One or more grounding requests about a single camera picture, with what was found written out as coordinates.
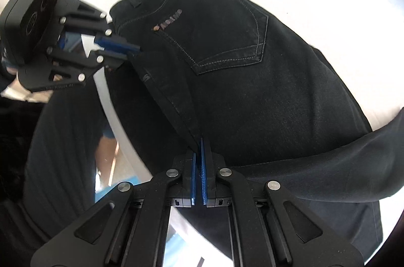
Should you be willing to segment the black denim pants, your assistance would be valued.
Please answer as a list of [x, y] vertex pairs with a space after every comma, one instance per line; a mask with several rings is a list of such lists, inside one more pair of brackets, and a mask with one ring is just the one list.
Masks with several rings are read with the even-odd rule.
[[[121, 0], [140, 52], [56, 89], [27, 166], [30, 266], [375, 266], [403, 113], [373, 130], [324, 54], [249, 0]], [[201, 138], [232, 202], [203, 205]], [[196, 199], [172, 207], [176, 156]]]

